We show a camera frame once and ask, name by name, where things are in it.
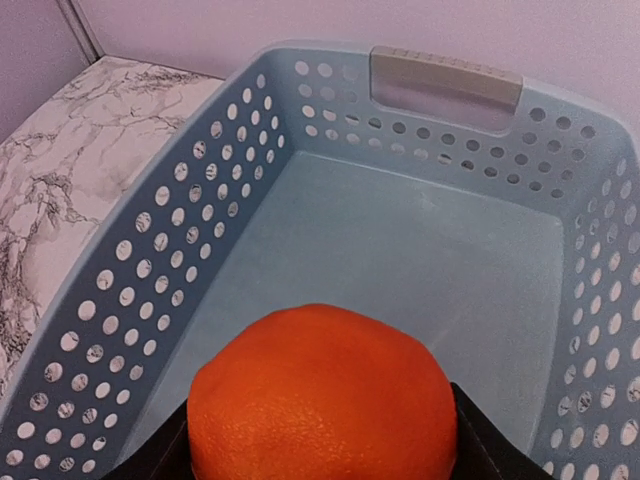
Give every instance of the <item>basket handle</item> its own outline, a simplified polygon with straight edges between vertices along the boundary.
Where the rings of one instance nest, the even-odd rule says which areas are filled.
[[[523,84],[522,77],[515,73],[457,58],[384,46],[371,51],[371,75],[453,90],[511,111],[518,105]]]

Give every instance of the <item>orange fruit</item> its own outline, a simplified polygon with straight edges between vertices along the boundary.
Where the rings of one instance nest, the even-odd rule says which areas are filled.
[[[449,382],[417,340],[326,305],[249,326],[187,401],[198,480],[446,480]]]

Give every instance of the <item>basket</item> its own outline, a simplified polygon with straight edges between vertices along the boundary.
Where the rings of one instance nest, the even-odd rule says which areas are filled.
[[[383,106],[376,79],[509,125]],[[80,256],[5,398],[0,479],[101,477],[243,328],[309,302],[421,340],[556,477],[635,478],[639,184],[627,130],[568,92],[382,47],[270,48]]]

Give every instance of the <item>marble surface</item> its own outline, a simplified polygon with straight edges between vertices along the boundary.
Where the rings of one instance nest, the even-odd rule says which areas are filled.
[[[105,57],[0,144],[0,397],[79,252],[221,83]]]

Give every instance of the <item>purple wall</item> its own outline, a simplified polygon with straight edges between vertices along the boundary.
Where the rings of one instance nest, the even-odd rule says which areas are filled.
[[[87,65],[55,0],[0,7],[0,142]]]
[[[274,40],[356,40],[513,70],[606,103],[640,133],[637,0],[79,0],[108,54],[228,75]]]

